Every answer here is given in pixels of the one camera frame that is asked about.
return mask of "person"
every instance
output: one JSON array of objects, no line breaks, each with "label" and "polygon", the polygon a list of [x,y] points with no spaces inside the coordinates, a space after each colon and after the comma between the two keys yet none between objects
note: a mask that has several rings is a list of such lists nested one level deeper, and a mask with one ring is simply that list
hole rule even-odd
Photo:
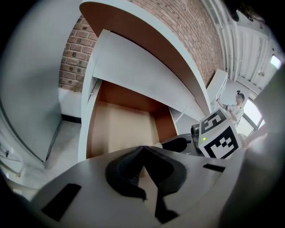
[{"label": "person", "polygon": [[244,95],[237,91],[236,95],[236,105],[225,105],[220,101],[220,98],[217,99],[218,104],[227,112],[234,126],[237,127],[240,123],[240,119],[244,114],[244,108],[242,103],[244,102]]}]

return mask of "white curved panel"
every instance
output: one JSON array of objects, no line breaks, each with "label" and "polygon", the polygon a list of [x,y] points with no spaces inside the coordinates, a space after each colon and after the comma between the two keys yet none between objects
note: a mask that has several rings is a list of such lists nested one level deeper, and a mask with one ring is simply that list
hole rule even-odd
[{"label": "white curved panel", "polygon": [[97,80],[92,92],[94,93],[90,96],[90,99],[83,110],[83,116],[81,116],[81,130],[79,136],[79,145],[78,145],[78,162],[86,160],[86,151],[87,151],[87,138],[88,138],[88,130],[90,125],[90,120],[94,108],[94,104],[96,101],[96,97],[98,95],[100,86],[102,81],[100,79]]},{"label": "white curved panel", "polygon": [[184,114],[190,116],[191,118],[200,121],[205,117],[204,112],[200,109],[199,105],[195,100],[191,100],[190,104],[184,111]]},{"label": "white curved panel", "polygon": [[98,59],[98,56],[100,55],[101,49],[104,45],[104,42],[108,36],[110,31],[103,30],[100,37],[98,38],[93,51],[91,53],[90,59],[88,61],[86,73],[84,76],[84,82],[83,82],[83,89],[82,89],[82,98],[81,98],[81,118],[82,120],[85,118],[85,111],[87,109],[87,103],[90,98],[90,92],[93,90],[97,79],[92,77],[93,71],[96,65],[96,61]]},{"label": "white curved panel", "polygon": [[143,94],[180,112],[194,100],[188,88],[160,60],[114,33],[108,34],[93,76]]},{"label": "white curved panel", "polygon": [[194,76],[196,77],[196,80],[203,92],[205,102],[208,106],[208,112],[210,113],[211,105],[210,105],[209,97],[207,94],[206,86],[203,82],[203,79],[197,68],[196,63],[194,62],[192,56],[186,50],[184,45],[178,39],[178,37],[165,24],[163,24],[158,18],[153,16],[148,11],[125,0],[83,0],[82,3],[84,2],[96,2],[96,3],[101,3],[101,4],[107,4],[107,5],[116,7],[118,9],[124,10],[126,12],[131,13],[132,15],[135,15],[139,19],[145,21],[150,26],[155,28],[158,32],[160,32],[175,47],[175,49],[180,53],[180,55],[189,65],[190,69],[192,70]]}]

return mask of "brick wall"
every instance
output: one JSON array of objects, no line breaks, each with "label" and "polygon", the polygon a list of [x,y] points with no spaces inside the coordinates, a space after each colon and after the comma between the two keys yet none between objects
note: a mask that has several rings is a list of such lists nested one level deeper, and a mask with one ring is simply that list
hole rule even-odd
[{"label": "brick wall", "polygon": [[80,16],[65,45],[59,72],[59,87],[82,92],[88,60],[97,37],[83,16]]},{"label": "brick wall", "polygon": [[[218,34],[200,0],[128,0],[160,19],[182,42],[206,86],[222,68]],[[97,40],[81,16],[67,41],[60,70],[60,87],[82,91],[87,63]]]}]

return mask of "black baseboard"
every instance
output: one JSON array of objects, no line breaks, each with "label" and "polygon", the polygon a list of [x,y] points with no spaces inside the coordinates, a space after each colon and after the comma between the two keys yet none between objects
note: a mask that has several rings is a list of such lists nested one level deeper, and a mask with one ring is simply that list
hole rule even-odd
[{"label": "black baseboard", "polygon": [[74,116],[68,116],[61,114],[62,120],[73,122],[73,123],[81,123],[81,118],[79,117],[74,117]]}]

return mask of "white shirt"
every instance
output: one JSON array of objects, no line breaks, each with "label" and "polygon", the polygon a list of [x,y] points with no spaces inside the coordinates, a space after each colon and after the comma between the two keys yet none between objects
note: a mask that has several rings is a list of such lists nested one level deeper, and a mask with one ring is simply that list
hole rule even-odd
[{"label": "white shirt", "polygon": [[[231,110],[231,112],[236,115],[236,120],[232,118],[231,114],[229,113],[229,110]],[[225,110],[225,112],[231,119],[234,126],[237,127],[242,115],[244,114],[244,108],[237,105],[229,105],[228,110]]]}]

